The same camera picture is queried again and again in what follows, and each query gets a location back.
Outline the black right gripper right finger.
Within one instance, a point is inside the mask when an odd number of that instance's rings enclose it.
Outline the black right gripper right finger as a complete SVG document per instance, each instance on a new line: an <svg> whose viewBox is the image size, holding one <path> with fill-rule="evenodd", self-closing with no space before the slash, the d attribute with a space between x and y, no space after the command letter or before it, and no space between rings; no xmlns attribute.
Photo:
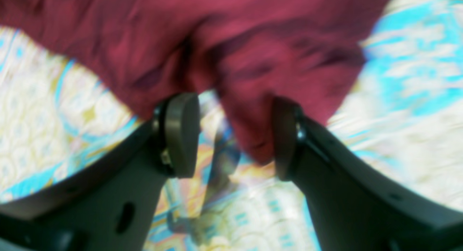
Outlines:
<svg viewBox="0 0 463 251"><path fill-rule="evenodd" d="M294 101L271 114L276 174L304 194L321 250L462 250L461 212L374 170Z"/></svg>

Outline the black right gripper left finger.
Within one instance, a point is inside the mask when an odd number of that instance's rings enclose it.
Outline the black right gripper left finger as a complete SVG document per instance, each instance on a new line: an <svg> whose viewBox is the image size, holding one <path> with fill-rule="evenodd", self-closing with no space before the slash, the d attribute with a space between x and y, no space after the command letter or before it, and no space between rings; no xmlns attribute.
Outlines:
<svg viewBox="0 0 463 251"><path fill-rule="evenodd" d="M180 93L89 167L1 205L2 251L140 251L170 178L195 173L200 103Z"/></svg>

